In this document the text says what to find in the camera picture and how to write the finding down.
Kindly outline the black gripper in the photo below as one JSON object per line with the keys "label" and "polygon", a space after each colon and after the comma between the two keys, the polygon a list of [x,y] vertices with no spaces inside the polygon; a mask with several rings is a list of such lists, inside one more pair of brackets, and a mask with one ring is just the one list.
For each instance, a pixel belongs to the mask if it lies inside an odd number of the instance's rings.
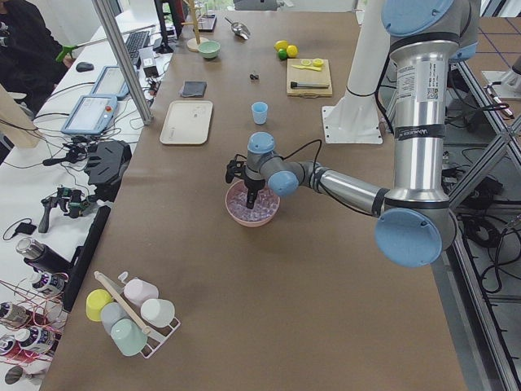
{"label": "black gripper", "polygon": [[247,188],[247,202],[248,209],[255,207],[258,192],[264,188],[264,178],[252,169],[244,169],[244,184]]}

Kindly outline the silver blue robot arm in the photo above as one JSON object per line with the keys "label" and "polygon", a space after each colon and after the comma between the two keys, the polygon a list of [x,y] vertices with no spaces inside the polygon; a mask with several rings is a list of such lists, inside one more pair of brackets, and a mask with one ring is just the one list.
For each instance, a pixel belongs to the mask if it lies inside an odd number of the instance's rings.
{"label": "silver blue robot arm", "polygon": [[434,262],[456,235],[449,198],[441,186],[445,92],[449,66],[469,59],[477,46],[477,1],[387,1],[383,27],[397,67],[394,185],[377,187],[316,162],[291,162],[275,151],[266,132],[248,141],[244,162],[229,164],[227,178],[241,178],[248,208],[262,187],[278,196],[309,187],[350,209],[377,218],[375,240],[394,263]]}

